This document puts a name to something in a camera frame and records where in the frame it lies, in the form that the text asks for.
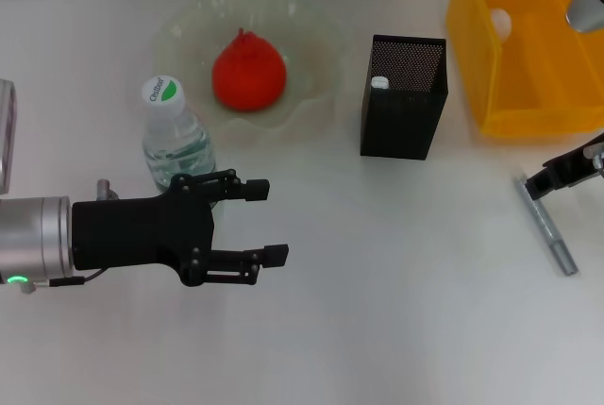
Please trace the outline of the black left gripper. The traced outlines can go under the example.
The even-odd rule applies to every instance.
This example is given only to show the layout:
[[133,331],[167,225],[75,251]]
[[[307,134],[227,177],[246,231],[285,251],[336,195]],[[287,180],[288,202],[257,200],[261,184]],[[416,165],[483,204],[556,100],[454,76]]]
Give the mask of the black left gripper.
[[267,179],[242,181],[234,169],[179,175],[163,194],[76,202],[72,252],[79,271],[160,264],[187,287],[202,283],[255,285],[262,268],[283,267],[288,245],[242,251],[211,250],[210,204],[267,199]]

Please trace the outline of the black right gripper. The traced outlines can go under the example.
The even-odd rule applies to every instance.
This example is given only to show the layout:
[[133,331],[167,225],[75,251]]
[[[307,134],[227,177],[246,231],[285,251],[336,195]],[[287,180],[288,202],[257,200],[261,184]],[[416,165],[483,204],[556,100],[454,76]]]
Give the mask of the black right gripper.
[[532,200],[553,191],[570,188],[581,182],[603,177],[603,143],[591,143],[560,155],[544,164],[546,171],[528,177],[525,187]]

